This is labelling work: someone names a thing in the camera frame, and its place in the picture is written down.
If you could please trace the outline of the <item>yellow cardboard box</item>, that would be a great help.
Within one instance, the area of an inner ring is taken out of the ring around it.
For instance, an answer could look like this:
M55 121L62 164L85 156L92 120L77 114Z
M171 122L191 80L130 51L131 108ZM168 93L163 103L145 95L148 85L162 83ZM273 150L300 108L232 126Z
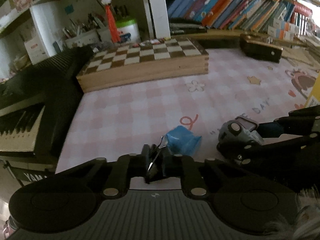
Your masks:
M320 75L318 75L312 91L304 105L305 108L320 105Z

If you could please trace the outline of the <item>dark brown wooden case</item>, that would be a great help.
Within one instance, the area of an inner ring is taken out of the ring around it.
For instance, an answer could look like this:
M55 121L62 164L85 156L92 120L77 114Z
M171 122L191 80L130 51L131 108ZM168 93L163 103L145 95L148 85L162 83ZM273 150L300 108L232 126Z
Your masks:
M279 63L282 57L283 48L271 42L271 38L264 38L257 35L240 35L240 48L248 57L256 60Z

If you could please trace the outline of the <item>black Yamaha keyboard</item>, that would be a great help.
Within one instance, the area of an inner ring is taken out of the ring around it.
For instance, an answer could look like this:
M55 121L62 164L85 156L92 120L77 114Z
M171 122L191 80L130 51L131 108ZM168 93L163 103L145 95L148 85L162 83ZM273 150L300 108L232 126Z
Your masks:
M54 174L84 92L76 76L90 46L67 49L1 83L1 161L22 185Z

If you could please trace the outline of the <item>orange tassel ornament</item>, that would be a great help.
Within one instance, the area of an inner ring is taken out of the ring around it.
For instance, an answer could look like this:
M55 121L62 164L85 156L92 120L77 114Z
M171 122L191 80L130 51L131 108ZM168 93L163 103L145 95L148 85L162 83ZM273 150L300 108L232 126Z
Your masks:
M118 34L116 21L114 19L114 16L113 16L112 10L111 10L111 2L112 2L112 0L101 0L102 5L105 7L108 28L109 28L110 35L111 35L111 40L113 43L120 43L120 36Z

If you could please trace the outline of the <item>orange white medicine boxes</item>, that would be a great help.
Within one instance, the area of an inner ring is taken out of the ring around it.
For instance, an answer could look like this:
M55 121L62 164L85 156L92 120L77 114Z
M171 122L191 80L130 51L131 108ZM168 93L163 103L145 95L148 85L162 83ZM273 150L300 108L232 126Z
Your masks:
M280 40L293 41L293 38L299 34L299 27L274 18L272 24L268 26L267 34Z

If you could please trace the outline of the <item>blue plastic packet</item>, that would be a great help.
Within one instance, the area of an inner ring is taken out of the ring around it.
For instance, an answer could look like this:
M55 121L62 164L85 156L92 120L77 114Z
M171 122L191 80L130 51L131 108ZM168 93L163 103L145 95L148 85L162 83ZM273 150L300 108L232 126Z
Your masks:
M202 137L194 135L183 126L177 126L165 136L165 144L172 155L194 156L200 148Z

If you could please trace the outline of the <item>wooden chess board box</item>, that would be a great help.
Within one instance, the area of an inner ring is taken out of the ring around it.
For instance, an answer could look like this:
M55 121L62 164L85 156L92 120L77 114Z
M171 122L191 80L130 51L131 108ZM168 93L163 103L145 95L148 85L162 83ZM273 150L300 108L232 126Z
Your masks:
M82 90L208 73L209 55L187 37L128 44L96 53L80 71Z

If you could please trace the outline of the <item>white green lidded jar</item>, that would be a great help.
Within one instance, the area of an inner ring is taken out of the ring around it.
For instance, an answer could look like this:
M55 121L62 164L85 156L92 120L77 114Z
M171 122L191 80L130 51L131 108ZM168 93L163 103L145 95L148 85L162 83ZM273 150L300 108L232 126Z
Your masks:
M121 43L139 43L140 34L135 18L126 17L116 22Z

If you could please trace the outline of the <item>white shelf unit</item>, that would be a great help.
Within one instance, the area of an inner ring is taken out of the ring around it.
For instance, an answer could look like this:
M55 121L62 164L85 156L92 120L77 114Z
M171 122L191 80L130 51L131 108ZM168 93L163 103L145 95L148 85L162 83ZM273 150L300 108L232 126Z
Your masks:
M105 17L101 0L34 0L20 12L13 9L1 18L1 60L10 61L25 42L37 37L46 56L56 54L54 43L62 40L63 28L73 23L88 23L89 14ZM112 0L124 5L137 20L147 38L170 37L165 0Z

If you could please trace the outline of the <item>black binder clip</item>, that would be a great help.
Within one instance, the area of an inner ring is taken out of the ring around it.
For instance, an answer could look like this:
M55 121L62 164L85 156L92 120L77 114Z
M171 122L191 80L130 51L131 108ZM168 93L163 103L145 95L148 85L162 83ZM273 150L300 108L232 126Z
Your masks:
M164 175L164 150L166 149L164 136L161 136L160 142L152 145L145 144L141 155L145 158L146 174L144 181L146 184L156 182L165 178Z

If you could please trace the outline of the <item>pink checked tablecloth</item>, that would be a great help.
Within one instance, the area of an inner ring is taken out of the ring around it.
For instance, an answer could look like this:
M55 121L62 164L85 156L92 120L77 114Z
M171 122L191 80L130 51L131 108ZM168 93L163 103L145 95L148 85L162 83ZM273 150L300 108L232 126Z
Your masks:
M83 96L57 172L97 157L115 161L158 144L177 126L202 138L196 161L219 158L224 122L242 115L259 123L286 116L306 103L318 73L307 64L258 61L240 49L210 49L206 75L137 83Z

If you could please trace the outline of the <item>row of books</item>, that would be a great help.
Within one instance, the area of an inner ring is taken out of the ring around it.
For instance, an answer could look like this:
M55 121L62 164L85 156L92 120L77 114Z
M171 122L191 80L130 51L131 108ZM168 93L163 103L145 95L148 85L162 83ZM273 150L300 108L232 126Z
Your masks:
M266 33L274 18L299 27L312 26L312 10L295 0L171 0L167 6L172 35L209 29Z

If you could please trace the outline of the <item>grey toy car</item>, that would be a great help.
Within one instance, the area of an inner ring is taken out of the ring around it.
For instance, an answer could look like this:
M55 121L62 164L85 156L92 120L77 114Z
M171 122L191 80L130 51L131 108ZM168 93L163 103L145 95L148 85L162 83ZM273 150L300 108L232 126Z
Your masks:
M244 116L225 122L219 130L217 150L227 154L262 145L264 140L257 132L258 127L256 121Z

